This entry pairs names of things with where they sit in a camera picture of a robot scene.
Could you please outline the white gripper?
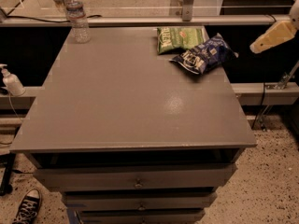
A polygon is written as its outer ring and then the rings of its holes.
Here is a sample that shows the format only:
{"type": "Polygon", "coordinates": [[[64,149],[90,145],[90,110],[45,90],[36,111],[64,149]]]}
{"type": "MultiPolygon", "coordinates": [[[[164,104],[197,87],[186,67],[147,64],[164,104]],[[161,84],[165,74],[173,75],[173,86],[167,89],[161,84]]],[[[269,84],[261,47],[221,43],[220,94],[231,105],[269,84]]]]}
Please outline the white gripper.
{"type": "Polygon", "coordinates": [[[275,22],[249,46],[250,50],[258,54],[293,39],[299,30],[299,0],[294,2],[289,15],[290,21],[275,22]]]}

